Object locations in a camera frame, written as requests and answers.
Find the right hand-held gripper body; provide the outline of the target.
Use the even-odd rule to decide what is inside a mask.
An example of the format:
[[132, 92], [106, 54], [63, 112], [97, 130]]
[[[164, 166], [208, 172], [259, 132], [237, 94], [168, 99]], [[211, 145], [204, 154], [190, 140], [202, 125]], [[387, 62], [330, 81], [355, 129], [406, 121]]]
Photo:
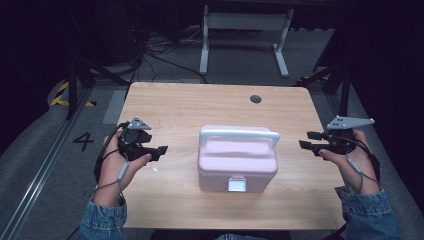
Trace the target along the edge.
[[355, 118], [337, 115], [326, 126], [330, 150], [334, 153], [346, 155], [356, 147], [369, 153], [368, 147], [355, 137], [354, 129], [375, 123], [373, 118]]

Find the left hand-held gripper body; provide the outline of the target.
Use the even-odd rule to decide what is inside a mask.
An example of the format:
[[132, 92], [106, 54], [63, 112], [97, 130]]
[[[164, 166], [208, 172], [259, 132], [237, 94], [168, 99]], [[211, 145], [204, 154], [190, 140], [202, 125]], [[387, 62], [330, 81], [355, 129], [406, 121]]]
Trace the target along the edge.
[[151, 127], [144, 123], [138, 116], [124, 126], [118, 140], [120, 153], [129, 161], [133, 161], [145, 154], [149, 153], [149, 149], [143, 146], [143, 135], [150, 130]]

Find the pink box with white handle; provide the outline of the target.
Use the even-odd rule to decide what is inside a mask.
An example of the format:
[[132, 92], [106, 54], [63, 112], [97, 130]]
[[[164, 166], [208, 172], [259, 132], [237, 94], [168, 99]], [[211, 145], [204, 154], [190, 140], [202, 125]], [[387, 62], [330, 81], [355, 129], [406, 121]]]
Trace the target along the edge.
[[280, 134], [266, 127], [206, 125], [197, 169], [203, 191], [263, 192], [278, 172]]

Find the person's left hand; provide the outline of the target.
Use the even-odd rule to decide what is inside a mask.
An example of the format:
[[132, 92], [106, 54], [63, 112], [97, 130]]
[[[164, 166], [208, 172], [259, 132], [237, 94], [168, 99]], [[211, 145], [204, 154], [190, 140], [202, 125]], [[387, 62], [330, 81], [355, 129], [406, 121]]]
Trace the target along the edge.
[[150, 154], [146, 154], [133, 161], [127, 161], [118, 150], [120, 135], [120, 131], [115, 133], [105, 149], [105, 159], [93, 197], [94, 203], [97, 205], [117, 206], [121, 192], [151, 158]]

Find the person's right hand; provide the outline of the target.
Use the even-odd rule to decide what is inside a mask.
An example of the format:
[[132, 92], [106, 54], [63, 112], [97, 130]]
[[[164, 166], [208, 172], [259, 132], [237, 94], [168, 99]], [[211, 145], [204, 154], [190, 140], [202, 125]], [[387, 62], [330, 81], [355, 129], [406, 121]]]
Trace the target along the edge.
[[[362, 141], [369, 149], [368, 141], [364, 132], [355, 130], [355, 137]], [[320, 150], [320, 156], [325, 160], [334, 163], [344, 180], [358, 194], [371, 195], [380, 191], [380, 184], [377, 180], [372, 162], [372, 151], [369, 153], [356, 147], [346, 155], [336, 154], [326, 149]]]

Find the black metal stand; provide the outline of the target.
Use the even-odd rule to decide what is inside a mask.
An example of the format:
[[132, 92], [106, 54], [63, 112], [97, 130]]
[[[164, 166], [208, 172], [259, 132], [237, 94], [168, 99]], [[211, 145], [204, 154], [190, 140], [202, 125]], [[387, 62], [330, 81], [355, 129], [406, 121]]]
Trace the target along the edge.
[[351, 75], [345, 64], [333, 65], [313, 74], [312, 76], [301, 77], [295, 83], [295, 87], [306, 87], [309, 84], [324, 79], [325, 77], [328, 77], [328, 80], [322, 87], [322, 91], [325, 94], [333, 95], [338, 88], [341, 88], [338, 114], [346, 116], [348, 113]]
[[101, 75], [119, 85], [130, 85], [128, 81], [125, 81], [115, 73], [112, 73], [97, 63], [82, 57], [72, 57], [69, 62], [68, 75], [66, 78], [68, 82], [69, 96], [68, 115], [66, 117], [67, 120], [70, 120], [73, 117], [79, 107], [79, 104], [77, 103], [77, 82], [80, 82], [84, 88], [93, 88], [95, 85], [94, 75], [90, 72], [91, 69], [94, 69]]

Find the person's denim lap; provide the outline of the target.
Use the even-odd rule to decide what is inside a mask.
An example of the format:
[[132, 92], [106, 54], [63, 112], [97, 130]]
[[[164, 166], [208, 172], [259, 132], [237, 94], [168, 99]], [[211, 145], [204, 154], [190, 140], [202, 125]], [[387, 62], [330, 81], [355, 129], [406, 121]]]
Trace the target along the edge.
[[214, 240], [268, 240], [268, 239], [262, 238], [262, 237], [226, 233], [226, 234], [218, 236]]

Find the metal floor rail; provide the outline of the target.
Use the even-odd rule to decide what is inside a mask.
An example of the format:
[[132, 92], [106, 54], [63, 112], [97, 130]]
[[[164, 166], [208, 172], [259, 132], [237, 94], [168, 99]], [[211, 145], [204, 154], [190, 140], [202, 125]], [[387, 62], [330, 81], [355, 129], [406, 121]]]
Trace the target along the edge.
[[0, 240], [15, 240], [61, 154], [92, 89], [83, 89], [69, 119], [68, 108], [54, 107], [32, 123], [1, 157]]

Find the white metal stand frame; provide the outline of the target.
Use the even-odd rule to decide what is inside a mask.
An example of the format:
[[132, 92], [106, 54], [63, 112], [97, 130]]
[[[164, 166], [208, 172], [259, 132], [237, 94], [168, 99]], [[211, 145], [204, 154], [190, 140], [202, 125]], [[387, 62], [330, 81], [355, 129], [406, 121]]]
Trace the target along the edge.
[[209, 59], [209, 30], [255, 30], [279, 31], [280, 38], [272, 45], [272, 50], [283, 78], [289, 76], [289, 71], [283, 55], [283, 46], [290, 28], [294, 10], [289, 9], [284, 14], [255, 14], [255, 13], [220, 13], [211, 12], [209, 6], [204, 7], [202, 34], [203, 43], [200, 56], [199, 72], [208, 72]]

